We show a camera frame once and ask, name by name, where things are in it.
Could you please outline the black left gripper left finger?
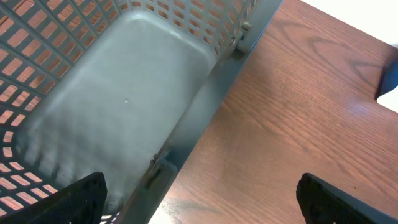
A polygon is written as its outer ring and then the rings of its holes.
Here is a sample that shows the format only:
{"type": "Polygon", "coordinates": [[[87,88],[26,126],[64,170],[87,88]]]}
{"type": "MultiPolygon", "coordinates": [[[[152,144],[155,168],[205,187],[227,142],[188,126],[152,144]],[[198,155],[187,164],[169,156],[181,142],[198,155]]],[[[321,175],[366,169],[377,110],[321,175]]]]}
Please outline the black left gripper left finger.
{"type": "Polygon", "coordinates": [[[1,223],[99,224],[107,193],[103,173],[94,172],[37,203],[6,215],[1,223]]]}

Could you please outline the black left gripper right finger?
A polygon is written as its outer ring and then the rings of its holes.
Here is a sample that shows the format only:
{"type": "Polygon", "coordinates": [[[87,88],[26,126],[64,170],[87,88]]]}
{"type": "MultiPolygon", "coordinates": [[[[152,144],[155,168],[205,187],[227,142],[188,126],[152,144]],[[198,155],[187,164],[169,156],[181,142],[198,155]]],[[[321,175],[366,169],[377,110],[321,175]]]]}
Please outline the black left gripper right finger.
{"type": "Polygon", "coordinates": [[[306,223],[391,223],[397,219],[376,210],[311,173],[298,182],[296,198],[306,223]]]}

